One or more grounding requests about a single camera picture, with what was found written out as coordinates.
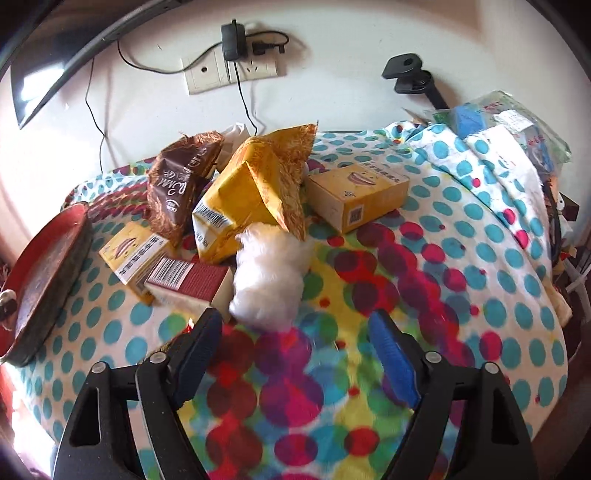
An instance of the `screen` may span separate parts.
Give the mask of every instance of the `screen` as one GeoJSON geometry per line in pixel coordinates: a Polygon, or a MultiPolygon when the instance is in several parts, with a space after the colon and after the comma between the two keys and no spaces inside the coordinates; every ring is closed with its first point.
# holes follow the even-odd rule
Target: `screen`
{"type": "Polygon", "coordinates": [[[19,127],[118,37],[188,1],[61,1],[31,32],[12,61],[12,98],[19,127]]]}

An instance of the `red and white box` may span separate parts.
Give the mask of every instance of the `red and white box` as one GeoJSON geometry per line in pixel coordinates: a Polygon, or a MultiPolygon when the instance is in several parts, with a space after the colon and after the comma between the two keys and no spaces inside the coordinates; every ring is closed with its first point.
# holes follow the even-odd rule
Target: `red and white box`
{"type": "Polygon", "coordinates": [[[213,307],[228,322],[233,279],[230,267],[162,257],[145,285],[157,300],[192,314],[195,320],[213,307]]]}

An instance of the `brown bag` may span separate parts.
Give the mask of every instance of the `brown bag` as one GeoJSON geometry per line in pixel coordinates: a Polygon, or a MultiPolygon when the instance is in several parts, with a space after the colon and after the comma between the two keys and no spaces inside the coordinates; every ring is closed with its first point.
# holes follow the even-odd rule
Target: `brown bag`
{"type": "Polygon", "coordinates": [[[223,135],[215,131],[183,137],[162,150],[148,172],[148,220],[175,248],[209,183],[222,142],[223,135]]]}

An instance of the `silver screw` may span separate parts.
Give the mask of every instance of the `silver screw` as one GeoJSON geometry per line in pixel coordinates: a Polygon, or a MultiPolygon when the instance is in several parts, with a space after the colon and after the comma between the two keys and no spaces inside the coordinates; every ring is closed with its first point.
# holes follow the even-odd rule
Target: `silver screw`
{"type": "Polygon", "coordinates": [[[492,363],[492,362],[487,362],[484,364],[484,370],[486,370],[490,374],[495,375],[499,372],[499,366],[497,364],[492,363]]]}
{"type": "Polygon", "coordinates": [[[438,364],[441,361],[441,355],[437,352],[427,352],[425,353],[425,360],[430,364],[438,364]]]}
{"type": "Polygon", "coordinates": [[[150,362],[153,364],[161,364],[166,360],[166,353],[164,352],[156,352],[150,356],[150,362]]]}
{"type": "Polygon", "coordinates": [[[94,374],[100,374],[102,372],[105,371],[105,368],[107,368],[107,364],[104,362],[97,362],[95,363],[92,368],[90,369],[91,372],[93,372],[94,374]]]}

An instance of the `yellow bag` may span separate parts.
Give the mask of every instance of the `yellow bag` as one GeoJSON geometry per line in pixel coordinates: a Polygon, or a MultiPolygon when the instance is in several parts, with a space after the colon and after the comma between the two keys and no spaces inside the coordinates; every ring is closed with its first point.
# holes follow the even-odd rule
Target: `yellow bag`
{"type": "Polygon", "coordinates": [[[279,225],[306,239],[299,191],[316,125],[250,137],[236,150],[193,211],[199,258],[209,263],[235,254],[234,238],[255,222],[279,225]]]}

